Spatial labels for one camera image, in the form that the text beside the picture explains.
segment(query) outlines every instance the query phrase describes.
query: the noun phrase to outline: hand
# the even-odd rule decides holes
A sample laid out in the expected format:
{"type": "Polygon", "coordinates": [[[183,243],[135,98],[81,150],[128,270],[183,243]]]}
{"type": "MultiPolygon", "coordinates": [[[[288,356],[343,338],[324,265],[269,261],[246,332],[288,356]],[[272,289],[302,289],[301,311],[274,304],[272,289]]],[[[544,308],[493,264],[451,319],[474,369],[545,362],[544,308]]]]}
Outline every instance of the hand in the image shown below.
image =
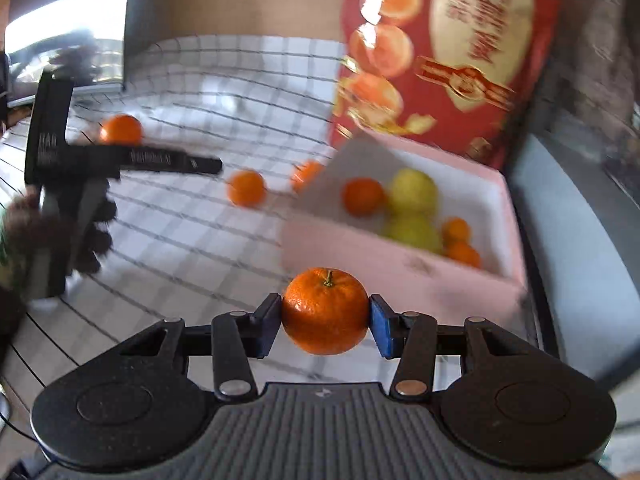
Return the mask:
{"type": "MultiPolygon", "coordinates": [[[[39,198],[36,190],[28,188],[7,208],[2,223],[5,243],[12,252],[27,259],[39,249],[68,249],[76,229],[72,219],[43,216],[38,210],[39,198]]],[[[95,274],[100,270],[98,256],[106,254],[113,241],[111,235],[96,224],[110,222],[115,216],[115,203],[105,199],[80,244],[75,262],[79,272],[95,274]]]]}

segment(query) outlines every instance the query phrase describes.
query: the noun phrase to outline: gripped mandarin orange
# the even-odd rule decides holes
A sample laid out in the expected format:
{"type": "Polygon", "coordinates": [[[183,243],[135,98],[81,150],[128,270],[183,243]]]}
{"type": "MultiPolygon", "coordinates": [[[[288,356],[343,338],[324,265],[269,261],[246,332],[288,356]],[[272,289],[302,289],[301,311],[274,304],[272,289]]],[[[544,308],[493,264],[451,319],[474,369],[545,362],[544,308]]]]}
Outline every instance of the gripped mandarin orange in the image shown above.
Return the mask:
{"type": "Polygon", "coordinates": [[[324,170],[324,166],[316,160],[308,160],[294,168],[291,175],[291,189],[299,193],[311,182],[318,173],[324,170]]]}
{"type": "Polygon", "coordinates": [[[480,254],[466,242],[453,242],[445,249],[445,256],[464,265],[482,269],[480,254]]]}
{"type": "Polygon", "coordinates": [[[352,216],[370,216],[385,203],[385,190],[372,178],[354,178],[342,188],[342,205],[352,216]]]}
{"type": "Polygon", "coordinates": [[[130,115],[116,115],[102,124],[99,140],[102,144],[133,144],[142,142],[142,124],[130,115]]]}
{"type": "Polygon", "coordinates": [[[256,207],[267,197],[267,188],[260,173],[243,170],[231,176],[226,193],[234,205],[256,207]]]}
{"type": "Polygon", "coordinates": [[[336,355],[356,346],[369,327],[369,298],[350,274],[315,268],[297,275],[282,298],[282,325],[311,354],[336,355]]]}
{"type": "Polygon", "coordinates": [[[454,216],[447,219],[442,225],[442,241],[447,246],[453,242],[469,243],[471,240],[471,227],[462,218],[454,216]]]}

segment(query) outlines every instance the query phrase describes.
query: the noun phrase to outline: silver screw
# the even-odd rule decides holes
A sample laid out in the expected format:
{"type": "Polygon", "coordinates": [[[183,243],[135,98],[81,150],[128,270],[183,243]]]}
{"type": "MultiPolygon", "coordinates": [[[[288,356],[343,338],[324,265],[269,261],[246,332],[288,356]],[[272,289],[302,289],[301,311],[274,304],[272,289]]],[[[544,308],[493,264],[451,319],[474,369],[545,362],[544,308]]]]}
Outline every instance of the silver screw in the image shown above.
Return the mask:
{"type": "Polygon", "coordinates": [[[251,391],[251,385],[242,379],[232,379],[220,384],[220,393],[228,397],[239,397],[251,391]]]}
{"type": "Polygon", "coordinates": [[[427,391],[427,385],[422,381],[407,379],[396,384],[396,392],[400,395],[415,397],[427,391]]]}

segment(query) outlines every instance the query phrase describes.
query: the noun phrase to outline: ribbed black surface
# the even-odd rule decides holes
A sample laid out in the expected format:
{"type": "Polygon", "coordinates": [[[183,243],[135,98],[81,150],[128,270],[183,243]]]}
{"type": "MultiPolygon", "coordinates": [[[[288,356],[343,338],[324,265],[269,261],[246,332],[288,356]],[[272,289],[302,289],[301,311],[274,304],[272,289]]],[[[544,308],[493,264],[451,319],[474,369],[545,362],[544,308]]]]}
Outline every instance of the ribbed black surface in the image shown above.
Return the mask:
{"type": "Polygon", "coordinates": [[[53,466],[42,480],[604,480],[595,464],[526,474],[470,457],[419,406],[377,384],[272,384],[256,402],[222,408],[191,448],[138,472],[88,475],[53,466]]]}

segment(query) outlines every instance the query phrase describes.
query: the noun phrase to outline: black cable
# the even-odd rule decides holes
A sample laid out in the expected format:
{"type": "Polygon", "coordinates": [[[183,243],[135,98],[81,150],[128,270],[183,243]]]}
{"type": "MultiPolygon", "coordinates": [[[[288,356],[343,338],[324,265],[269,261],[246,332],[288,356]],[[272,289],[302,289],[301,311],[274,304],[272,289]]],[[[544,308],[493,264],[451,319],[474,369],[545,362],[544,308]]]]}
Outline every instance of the black cable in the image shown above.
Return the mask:
{"type": "Polygon", "coordinates": [[[33,438],[31,435],[25,433],[23,430],[19,430],[12,423],[10,423],[8,420],[6,420],[6,417],[2,413],[0,413],[0,418],[4,421],[4,423],[7,425],[7,427],[11,428],[12,430],[14,430],[15,433],[18,433],[21,436],[23,436],[24,438],[28,438],[29,440],[33,440],[36,444],[38,443],[38,441],[35,438],[33,438]]]}

